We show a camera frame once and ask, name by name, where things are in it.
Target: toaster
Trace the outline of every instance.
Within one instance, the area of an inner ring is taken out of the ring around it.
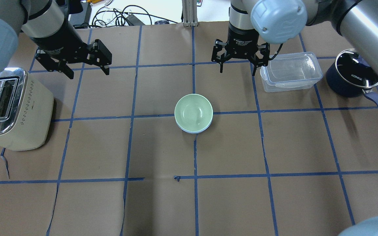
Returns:
[[[53,94],[21,68],[0,72],[0,146],[31,150],[45,143]]]

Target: clear plastic container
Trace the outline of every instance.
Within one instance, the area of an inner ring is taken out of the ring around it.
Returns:
[[[266,92],[309,89],[323,77],[313,52],[277,55],[260,72]]]

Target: bowl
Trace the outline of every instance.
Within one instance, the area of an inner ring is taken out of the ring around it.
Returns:
[[[213,107],[204,96],[188,94],[177,102],[174,119],[186,133],[201,133],[213,121]]]

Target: saucepan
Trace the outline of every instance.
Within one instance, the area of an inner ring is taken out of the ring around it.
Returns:
[[[344,97],[358,97],[361,94],[378,107],[378,75],[355,49],[342,51],[326,74],[327,83],[337,94]]]

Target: light blue bowl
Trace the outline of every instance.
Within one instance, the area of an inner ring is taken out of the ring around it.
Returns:
[[[188,94],[177,102],[174,119],[186,133],[201,133],[213,121],[213,107],[204,96]]]

